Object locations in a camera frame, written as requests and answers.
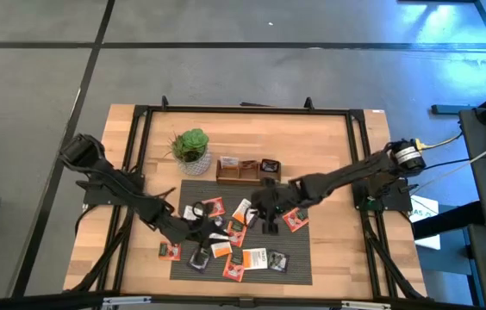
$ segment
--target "potted plant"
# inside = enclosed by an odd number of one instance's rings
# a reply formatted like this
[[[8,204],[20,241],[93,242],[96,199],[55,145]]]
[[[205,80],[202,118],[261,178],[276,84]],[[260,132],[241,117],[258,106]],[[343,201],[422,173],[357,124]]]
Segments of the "potted plant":
[[[209,137],[199,128],[177,135],[171,152],[180,170],[191,176],[203,174],[210,167]]]

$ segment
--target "small package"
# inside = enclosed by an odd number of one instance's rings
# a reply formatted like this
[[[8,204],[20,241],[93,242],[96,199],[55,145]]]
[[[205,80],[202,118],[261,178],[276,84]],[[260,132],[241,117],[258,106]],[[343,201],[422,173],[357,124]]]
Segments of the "small package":
[[[299,208],[290,210],[283,216],[283,219],[292,233],[308,224],[308,216]]]
[[[243,250],[243,266],[245,270],[268,269],[266,248]]]
[[[222,169],[237,169],[239,164],[240,164],[239,158],[220,156],[220,168]]]
[[[228,279],[241,282],[243,280],[243,272],[245,272],[245,267],[243,267],[243,259],[241,259],[241,256],[235,254],[228,255],[222,275]]]
[[[239,206],[235,209],[234,214],[232,217],[238,220],[240,223],[245,223],[245,213],[246,213],[246,224],[248,226],[252,226],[254,224],[255,214],[252,214],[251,211],[247,212],[247,209],[251,207],[251,202],[247,199],[243,199]]]
[[[212,207],[212,211],[210,212],[209,217],[214,217],[226,213],[226,209],[224,208],[224,201],[222,201],[222,197],[216,197],[201,202],[202,204],[205,205],[210,202],[214,203],[214,206]]]
[[[279,251],[268,250],[268,269],[287,272],[289,255]]]
[[[203,211],[200,208],[185,206],[183,217],[186,220],[197,220],[196,215],[203,216]]]
[[[181,245],[170,245],[167,242],[161,242],[159,245],[159,259],[179,261],[182,257]]]
[[[210,245],[210,250],[212,250],[212,255],[215,258],[224,256],[232,253],[232,246],[230,245],[229,237],[220,235],[219,233],[211,233],[209,239],[225,239],[225,242],[218,242]]]
[[[212,220],[215,222],[215,225],[220,228],[222,228],[224,226],[224,223],[226,222],[221,216],[216,216]]]
[[[229,224],[227,224],[227,233],[229,234],[229,242],[232,245],[241,247],[246,234],[246,226],[237,220],[230,220]]]
[[[188,262],[188,266],[193,270],[197,270],[201,273],[205,272],[207,269],[207,265],[209,264],[210,260],[210,251],[209,249],[202,248],[198,246],[191,254],[190,261]]]
[[[264,172],[277,172],[281,164],[277,160],[273,159],[262,159],[260,163],[260,170]]]

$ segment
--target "yellow cable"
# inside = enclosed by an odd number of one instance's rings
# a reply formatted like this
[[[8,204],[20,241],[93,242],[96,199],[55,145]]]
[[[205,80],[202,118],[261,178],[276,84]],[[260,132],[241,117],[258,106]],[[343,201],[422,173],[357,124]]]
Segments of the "yellow cable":
[[[434,147],[443,146],[444,144],[448,144],[448,143],[450,143],[450,142],[452,142],[454,140],[457,140],[459,137],[461,137],[461,135],[462,135],[462,133],[458,134],[457,136],[455,136],[453,138],[444,140],[444,141],[442,141],[440,143],[437,143],[435,145],[432,145],[432,146],[423,144],[423,143],[421,143],[421,141],[419,139],[415,139],[415,146],[417,146],[417,149],[419,151],[428,150],[428,149],[432,149]]]

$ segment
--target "orange packet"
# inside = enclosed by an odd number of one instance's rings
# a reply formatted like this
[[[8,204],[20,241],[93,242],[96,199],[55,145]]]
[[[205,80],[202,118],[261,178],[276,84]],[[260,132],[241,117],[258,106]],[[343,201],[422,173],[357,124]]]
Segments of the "orange packet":
[[[266,248],[243,250],[243,267],[245,270],[268,269]]]
[[[232,253],[232,246],[230,245],[228,236],[220,235],[219,233],[213,232],[209,235],[209,238],[226,240],[218,243],[213,243],[212,245],[210,245],[210,250],[212,250],[212,255],[215,258]]]
[[[283,216],[283,219],[285,220],[285,223],[287,223],[287,226],[292,233],[296,232],[302,226],[308,224],[308,216],[299,208],[290,210]]]
[[[222,275],[228,279],[241,282],[243,280],[243,273],[245,268],[243,267],[243,260],[234,254],[227,256],[226,266],[224,266],[224,272]]]
[[[227,224],[227,234],[229,234],[229,242],[232,245],[241,247],[246,234],[246,226],[238,221],[230,220]]]
[[[202,204],[207,204],[209,202],[213,202],[215,204],[212,208],[212,211],[209,214],[209,217],[215,217],[226,213],[226,209],[224,208],[224,201],[222,200],[222,197],[216,197],[201,202]]]
[[[247,212],[247,209],[250,208],[251,205],[252,205],[251,202],[244,198],[241,201],[240,205],[235,209],[235,212],[234,214],[232,214],[232,217],[241,223],[245,223],[245,213],[247,213],[246,224],[248,226],[252,226],[253,224],[252,220],[255,214],[251,214]]]
[[[159,245],[159,259],[179,261],[182,257],[181,245],[170,245],[167,242],[161,242]]]

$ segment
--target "table leg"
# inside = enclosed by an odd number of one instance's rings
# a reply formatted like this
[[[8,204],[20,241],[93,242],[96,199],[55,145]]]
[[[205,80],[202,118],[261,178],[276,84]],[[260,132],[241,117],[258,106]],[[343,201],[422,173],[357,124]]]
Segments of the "table leg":
[[[479,201],[468,203],[428,219],[416,221],[413,224],[414,238],[417,240],[431,237],[469,224],[484,224],[484,215]]]

